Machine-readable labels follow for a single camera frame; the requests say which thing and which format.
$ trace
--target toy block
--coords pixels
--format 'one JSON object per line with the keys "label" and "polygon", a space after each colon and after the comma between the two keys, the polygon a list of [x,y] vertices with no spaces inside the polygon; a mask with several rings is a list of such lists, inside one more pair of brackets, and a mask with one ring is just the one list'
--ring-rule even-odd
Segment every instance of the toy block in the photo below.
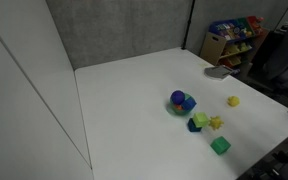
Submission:
{"label": "toy block", "polygon": [[201,112],[194,114],[193,121],[196,127],[205,127],[208,125],[210,120],[207,118],[205,113]]}
{"label": "toy block", "polygon": [[214,139],[211,147],[216,152],[216,154],[221,155],[231,147],[231,144],[223,136],[221,136]]}
{"label": "toy block", "polygon": [[190,120],[188,121],[187,123],[187,126],[188,126],[188,130],[190,132],[200,132],[202,127],[196,127],[195,124],[194,124],[194,121],[192,118],[190,118]]}
{"label": "toy block", "polygon": [[181,105],[184,110],[192,110],[196,105],[196,102],[192,97],[189,97],[188,99],[185,99]]}

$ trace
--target small yellow ball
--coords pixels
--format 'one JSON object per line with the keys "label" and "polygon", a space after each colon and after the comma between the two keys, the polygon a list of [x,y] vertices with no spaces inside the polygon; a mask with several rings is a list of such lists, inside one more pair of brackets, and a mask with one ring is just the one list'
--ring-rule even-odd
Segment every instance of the small yellow ball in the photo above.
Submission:
{"label": "small yellow ball", "polygon": [[240,99],[236,96],[231,96],[227,100],[228,105],[235,107],[240,104]]}

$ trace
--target wooden shelf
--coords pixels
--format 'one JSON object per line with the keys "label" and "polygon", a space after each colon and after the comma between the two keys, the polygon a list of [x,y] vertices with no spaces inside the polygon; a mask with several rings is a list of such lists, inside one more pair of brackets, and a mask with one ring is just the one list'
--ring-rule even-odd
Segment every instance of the wooden shelf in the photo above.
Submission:
{"label": "wooden shelf", "polygon": [[227,44],[233,44],[235,42],[244,41],[244,40],[255,38],[255,37],[258,37],[258,36],[260,36],[260,34],[256,34],[256,35],[248,36],[248,37],[242,37],[242,38],[238,38],[238,39],[231,39],[231,40],[227,40],[226,43]]}
{"label": "wooden shelf", "polygon": [[247,52],[247,51],[250,51],[251,49],[248,49],[248,50],[245,50],[245,51],[239,51],[239,52],[232,53],[232,54],[228,54],[228,55],[225,55],[225,56],[220,56],[219,59],[223,59],[223,58],[235,56],[235,55],[238,55],[238,54],[242,54],[242,53],[245,53],[245,52]]}

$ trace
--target floor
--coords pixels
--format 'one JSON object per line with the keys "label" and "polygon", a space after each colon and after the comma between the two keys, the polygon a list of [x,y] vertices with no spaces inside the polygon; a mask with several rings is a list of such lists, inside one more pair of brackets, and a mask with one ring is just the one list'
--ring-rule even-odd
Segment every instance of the floor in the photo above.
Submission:
{"label": "floor", "polygon": [[[256,83],[253,80],[251,80],[250,78],[248,78],[247,76],[244,77],[243,79],[240,79],[240,77],[238,77],[237,79],[243,81],[246,84],[249,84],[251,87],[253,87],[254,89],[257,89]],[[273,94],[269,91],[264,91],[262,92],[264,95],[271,97]],[[280,104],[283,104],[284,106],[288,107],[288,96],[285,95],[281,95],[278,96],[277,98],[275,98],[275,100],[277,102],[279,102]],[[262,160],[264,160],[265,162],[273,162],[275,161],[275,159],[273,158],[272,154],[273,153],[277,153],[279,151],[284,151],[287,152],[288,151],[288,138],[285,139],[281,144],[279,144],[277,147],[275,147],[271,152],[269,152],[265,157],[262,158]],[[253,174],[253,171],[251,169],[249,169],[247,172],[245,172],[240,178],[239,180],[248,180],[250,179],[250,175]]]}

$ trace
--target yellow toy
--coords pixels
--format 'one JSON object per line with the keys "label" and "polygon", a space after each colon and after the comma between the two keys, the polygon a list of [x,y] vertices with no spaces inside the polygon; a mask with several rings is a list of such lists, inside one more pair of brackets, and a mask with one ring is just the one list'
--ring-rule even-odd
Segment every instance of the yellow toy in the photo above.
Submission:
{"label": "yellow toy", "polygon": [[227,99],[227,104],[232,107],[235,107],[240,104],[240,99],[236,96],[231,96]]}
{"label": "yellow toy", "polygon": [[253,33],[251,31],[246,32],[246,36],[252,36],[252,35],[253,35]]}
{"label": "yellow toy", "polygon": [[211,126],[213,130],[216,130],[219,129],[222,126],[222,124],[224,124],[224,122],[221,120],[219,116],[216,116],[211,117],[209,126]]}

